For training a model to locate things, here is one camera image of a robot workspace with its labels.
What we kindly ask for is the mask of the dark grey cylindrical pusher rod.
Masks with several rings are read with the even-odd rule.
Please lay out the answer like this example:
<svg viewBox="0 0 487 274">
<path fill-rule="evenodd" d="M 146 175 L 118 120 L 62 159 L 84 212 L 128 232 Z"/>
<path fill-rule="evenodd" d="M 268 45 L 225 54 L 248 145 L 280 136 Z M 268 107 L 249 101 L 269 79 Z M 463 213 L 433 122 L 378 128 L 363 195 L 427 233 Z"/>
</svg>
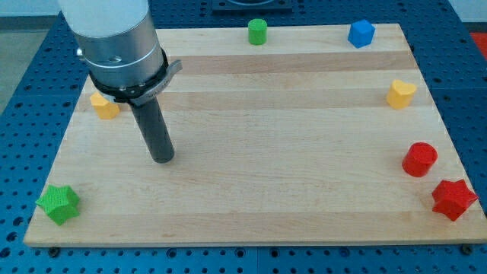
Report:
<svg viewBox="0 0 487 274">
<path fill-rule="evenodd" d="M 158 101 L 153 99 L 130 107 L 152 160 L 159 164 L 169 162 L 174 149 Z"/>
</svg>

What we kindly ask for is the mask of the black clamp ring with bracket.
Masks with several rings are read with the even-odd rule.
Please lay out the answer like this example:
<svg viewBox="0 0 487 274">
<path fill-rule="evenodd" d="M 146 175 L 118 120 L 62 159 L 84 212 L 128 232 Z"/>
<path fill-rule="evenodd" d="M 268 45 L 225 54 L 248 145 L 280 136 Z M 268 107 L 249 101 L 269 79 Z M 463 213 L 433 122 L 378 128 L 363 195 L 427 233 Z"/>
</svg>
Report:
<svg viewBox="0 0 487 274">
<path fill-rule="evenodd" d="M 181 60 L 171 64 L 165 51 L 160 48 L 152 62 L 134 62 L 124 66 L 102 67 L 108 69 L 96 75 L 90 72 L 94 86 L 108 101 L 142 106 L 156 98 L 182 68 Z"/>
</svg>

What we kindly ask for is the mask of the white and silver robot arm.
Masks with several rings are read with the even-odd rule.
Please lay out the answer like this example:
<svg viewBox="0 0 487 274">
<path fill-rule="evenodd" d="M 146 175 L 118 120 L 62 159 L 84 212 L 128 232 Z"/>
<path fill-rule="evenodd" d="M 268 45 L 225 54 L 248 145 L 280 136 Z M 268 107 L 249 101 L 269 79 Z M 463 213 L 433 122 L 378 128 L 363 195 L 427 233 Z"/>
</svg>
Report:
<svg viewBox="0 0 487 274">
<path fill-rule="evenodd" d="M 182 69 L 169 62 L 154 28 L 147 0 L 59 0 L 99 92 L 128 104 L 153 161 L 174 157 L 157 96 Z"/>
</svg>

